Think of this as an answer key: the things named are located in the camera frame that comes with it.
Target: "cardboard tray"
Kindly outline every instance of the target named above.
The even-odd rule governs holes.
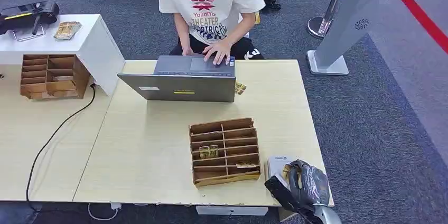
[[[197,187],[260,177],[257,129],[251,118],[191,125],[189,135]],[[214,145],[218,157],[201,159],[199,148]]]
[[[76,55],[23,55],[20,94],[28,99],[82,99],[90,74]]]

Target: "red logo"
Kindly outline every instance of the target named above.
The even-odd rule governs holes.
[[[194,6],[193,8],[199,9],[201,11],[202,9],[210,10],[210,8],[214,7],[212,5],[214,0],[191,0],[193,2]]]

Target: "laptop touchpad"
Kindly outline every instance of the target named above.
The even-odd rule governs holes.
[[[213,65],[213,60],[209,59],[204,62],[204,58],[192,58],[191,59],[191,67],[192,71],[215,71],[217,69],[216,66]]]

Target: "gray laptop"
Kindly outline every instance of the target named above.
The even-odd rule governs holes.
[[[214,65],[204,56],[160,56],[154,74],[119,73],[118,77],[147,100],[233,102],[235,59]]]

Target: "person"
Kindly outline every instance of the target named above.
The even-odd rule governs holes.
[[[230,56],[264,59],[244,37],[255,25],[255,12],[264,6],[264,0],[159,0],[160,12],[174,15],[179,36],[170,55],[202,53],[204,61],[214,55],[213,64],[227,64]]]

